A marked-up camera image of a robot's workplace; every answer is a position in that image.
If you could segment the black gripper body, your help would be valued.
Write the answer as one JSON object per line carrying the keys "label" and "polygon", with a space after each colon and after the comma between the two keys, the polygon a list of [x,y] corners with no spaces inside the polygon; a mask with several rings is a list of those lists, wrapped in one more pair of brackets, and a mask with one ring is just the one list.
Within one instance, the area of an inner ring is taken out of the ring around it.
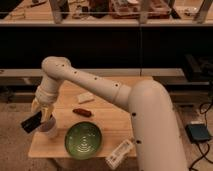
{"label": "black gripper body", "polygon": [[21,127],[26,133],[31,133],[32,131],[34,131],[36,128],[38,128],[41,125],[41,117],[42,117],[42,113],[38,112],[37,114],[31,116],[25,121],[22,121]]}

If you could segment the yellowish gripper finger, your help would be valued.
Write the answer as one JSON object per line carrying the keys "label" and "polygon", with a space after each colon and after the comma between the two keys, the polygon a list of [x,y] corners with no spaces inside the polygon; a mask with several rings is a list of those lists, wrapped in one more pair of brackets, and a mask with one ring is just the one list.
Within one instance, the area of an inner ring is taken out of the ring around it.
{"label": "yellowish gripper finger", "polygon": [[48,121],[50,116],[52,115],[54,106],[53,105],[46,105],[42,107],[42,120]]}
{"label": "yellowish gripper finger", "polygon": [[40,104],[37,99],[34,99],[31,104],[31,113],[36,114],[40,111]]}

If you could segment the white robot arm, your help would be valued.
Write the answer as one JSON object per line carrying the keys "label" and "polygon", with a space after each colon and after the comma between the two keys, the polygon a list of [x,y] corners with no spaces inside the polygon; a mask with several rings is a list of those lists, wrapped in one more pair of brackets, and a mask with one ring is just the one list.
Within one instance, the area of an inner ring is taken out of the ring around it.
{"label": "white robot arm", "polygon": [[50,119],[60,86],[70,81],[131,114],[139,171],[188,171],[187,159],[170,95],[151,79],[129,87],[71,66],[65,57],[41,63],[43,77],[31,103],[41,121]]}

